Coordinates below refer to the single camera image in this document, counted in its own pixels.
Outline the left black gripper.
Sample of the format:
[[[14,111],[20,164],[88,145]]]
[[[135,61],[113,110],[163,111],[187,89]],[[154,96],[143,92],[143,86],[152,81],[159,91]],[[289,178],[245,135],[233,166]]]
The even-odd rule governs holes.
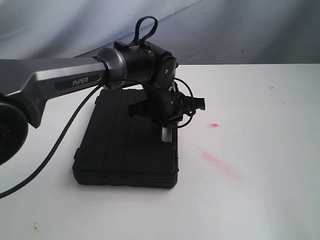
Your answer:
[[[173,136],[184,115],[191,118],[196,110],[206,109],[204,98],[186,96],[179,90],[151,90],[145,87],[143,92],[145,99],[129,105],[128,113],[157,123],[156,135],[159,140],[165,139],[163,125],[172,125]]]

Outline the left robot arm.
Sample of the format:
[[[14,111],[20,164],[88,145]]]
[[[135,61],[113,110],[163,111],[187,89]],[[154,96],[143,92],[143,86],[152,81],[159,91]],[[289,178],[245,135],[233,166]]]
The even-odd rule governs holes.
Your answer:
[[[178,91],[178,63],[171,52],[148,41],[101,48],[95,56],[0,61],[0,161],[22,147],[28,128],[38,128],[48,100],[90,87],[118,90],[143,86],[147,99],[129,107],[140,115],[173,125],[183,115],[205,109],[205,100]]]

